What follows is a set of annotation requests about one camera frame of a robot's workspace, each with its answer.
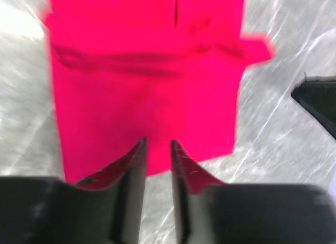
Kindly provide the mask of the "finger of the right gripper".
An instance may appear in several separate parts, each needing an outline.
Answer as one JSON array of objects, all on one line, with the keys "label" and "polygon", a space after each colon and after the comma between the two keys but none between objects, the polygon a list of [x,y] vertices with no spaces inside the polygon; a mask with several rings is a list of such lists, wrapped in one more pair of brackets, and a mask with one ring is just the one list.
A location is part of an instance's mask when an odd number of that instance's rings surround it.
[{"label": "finger of the right gripper", "polygon": [[305,77],[291,97],[335,137],[335,76]]}]

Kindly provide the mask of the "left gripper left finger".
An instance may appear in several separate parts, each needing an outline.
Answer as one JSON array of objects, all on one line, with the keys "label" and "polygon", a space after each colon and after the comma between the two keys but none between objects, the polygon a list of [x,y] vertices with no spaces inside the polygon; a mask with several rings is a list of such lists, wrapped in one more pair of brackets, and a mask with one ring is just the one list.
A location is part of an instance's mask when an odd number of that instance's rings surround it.
[{"label": "left gripper left finger", "polygon": [[148,142],[68,184],[1,177],[1,243],[138,243]]}]

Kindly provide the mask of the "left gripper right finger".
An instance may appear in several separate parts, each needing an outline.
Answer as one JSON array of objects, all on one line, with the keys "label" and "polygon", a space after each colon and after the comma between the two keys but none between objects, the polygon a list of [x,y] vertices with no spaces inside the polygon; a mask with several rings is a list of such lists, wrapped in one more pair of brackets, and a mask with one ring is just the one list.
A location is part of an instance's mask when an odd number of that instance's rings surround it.
[{"label": "left gripper right finger", "polygon": [[335,243],[335,204],[309,184],[215,178],[171,143],[178,243]]}]

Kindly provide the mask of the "pink t shirt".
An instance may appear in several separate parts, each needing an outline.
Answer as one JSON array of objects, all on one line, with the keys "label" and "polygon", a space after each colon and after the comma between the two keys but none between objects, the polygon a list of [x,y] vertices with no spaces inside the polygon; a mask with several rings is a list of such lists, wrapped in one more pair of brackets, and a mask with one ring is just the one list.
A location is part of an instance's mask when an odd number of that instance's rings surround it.
[{"label": "pink t shirt", "polygon": [[196,161],[236,143],[240,82],[272,60],[243,34],[245,0],[49,0],[52,88],[65,179],[76,183],[146,137],[148,175],[177,140]]}]

